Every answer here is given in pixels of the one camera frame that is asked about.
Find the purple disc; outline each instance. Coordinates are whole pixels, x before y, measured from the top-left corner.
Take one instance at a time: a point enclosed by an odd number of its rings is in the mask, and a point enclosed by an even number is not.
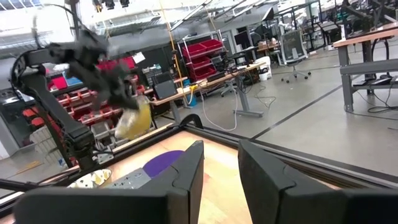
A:
[[[148,161],[143,169],[148,174],[149,177],[154,178],[163,170],[166,170],[169,165],[173,164],[184,151],[175,150],[170,152],[165,152],[158,155],[157,157]]]

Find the yellow bag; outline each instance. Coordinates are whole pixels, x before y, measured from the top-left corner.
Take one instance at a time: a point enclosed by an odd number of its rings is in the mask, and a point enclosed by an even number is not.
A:
[[[149,100],[145,96],[138,96],[139,111],[124,110],[116,125],[115,137],[133,140],[139,134],[144,134],[152,122]]]

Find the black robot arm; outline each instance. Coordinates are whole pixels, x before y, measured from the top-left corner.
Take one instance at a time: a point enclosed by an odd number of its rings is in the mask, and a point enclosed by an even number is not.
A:
[[[139,110],[137,101],[128,98],[120,77],[126,74],[122,65],[111,71],[99,71],[95,65],[102,55],[106,55],[108,42],[89,30],[81,30],[77,41],[50,44],[42,49],[23,53],[11,70],[11,83],[22,93],[33,97],[50,116],[62,125],[60,143],[65,150],[76,158],[80,169],[89,169],[93,160],[95,139],[93,133],[84,124],[75,121],[58,103],[56,97],[47,89],[44,63],[69,64],[68,77],[76,77],[89,89],[97,91],[93,103],[99,108],[102,101],[108,105]]]

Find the red storage bin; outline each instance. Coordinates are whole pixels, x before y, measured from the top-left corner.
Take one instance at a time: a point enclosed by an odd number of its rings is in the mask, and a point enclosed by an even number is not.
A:
[[[202,44],[189,45],[187,48],[186,47],[182,48],[182,55],[186,56],[187,58],[189,58],[189,56],[194,57],[198,54],[206,52],[206,47],[203,46]]]
[[[206,40],[206,41],[200,42],[200,44],[202,44],[203,46],[206,47],[206,51],[216,50],[223,46],[223,43],[221,41],[215,40],[215,39]]]
[[[192,63],[189,65],[190,68],[197,69],[204,65],[211,65],[211,60],[208,57],[200,57],[192,59]]]
[[[193,79],[193,81],[198,81],[207,78],[210,75],[214,75],[215,73],[216,70],[212,67],[201,68],[196,72],[191,72],[191,78]]]

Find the gray floor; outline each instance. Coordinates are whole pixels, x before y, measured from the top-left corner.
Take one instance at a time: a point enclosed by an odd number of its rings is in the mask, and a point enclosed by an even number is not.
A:
[[[398,46],[390,48],[391,58],[398,58]],[[362,54],[360,47],[350,49],[352,63],[361,62]],[[377,46],[375,60],[385,58],[385,49]],[[398,157],[396,142],[398,122],[387,119],[369,118],[364,116],[347,114],[343,110],[342,89],[340,73],[338,70],[337,51],[320,52],[311,56],[310,59],[297,66],[297,70],[312,71],[308,80],[299,77],[292,80],[290,84],[281,82],[280,79],[291,68],[275,68],[272,70],[273,78],[266,82],[258,83],[248,93],[249,105],[254,111],[264,111],[263,118],[251,118],[238,116],[238,126],[232,133],[251,138],[261,131],[277,124],[285,117],[299,110],[300,108],[315,101],[319,97],[329,93],[322,100],[314,103],[287,121],[272,128],[270,131],[258,137],[258,140],[273,143],[289,149],[313,154],[328,159],[341,161],[367,169],[398,175],[398,164],[395,162]],[[369,103],[382,105],[373,96],[366,96],[366,92],[360,92]],[[254,96],[275,96],[271,108],[266,108]],[[388,91],[379,90],[376,94],[386,99]],[[230,129],[234,127],[235,97],[228,93],[224,98],[215,93],[205,100],[205,111],[208,118],[214,123]],[[355,113],[369,114],[367,109],[372,107],[365,102],[359,93],[354,96]],[[391,91],[390,105],[398,105],[397,90]],[[208,122],[204,116],[202,102],[192,109],[180,109],[182,117],[196,113],[202,118],[205,126],[216,128]],[[389,111],[383,114],[372,114],[384,118],[398,119],[398,111]],[[166,118],[157,119],[158,126],[172,122]],[[26,164],[41,160],[34,151],[18,153],[9,159],[0,161],[0,178],[22,181],[39,181],[48,176],[60,172],[58,164],[43,164],[35,169],[19,175],[18,170],[23,169]],[[0,196],[7,191],[0,191]]]

